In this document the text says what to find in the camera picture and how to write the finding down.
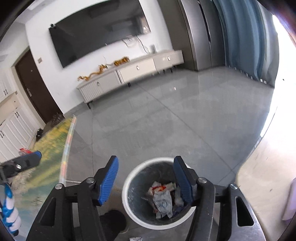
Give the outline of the left gloved hand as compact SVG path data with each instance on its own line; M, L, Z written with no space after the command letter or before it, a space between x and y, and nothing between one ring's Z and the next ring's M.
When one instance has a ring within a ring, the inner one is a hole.
M19 234L21 218L18 209L15 207L15 198L10 185L3 184L4 199L1 201L2 221L9 233L16 237Z

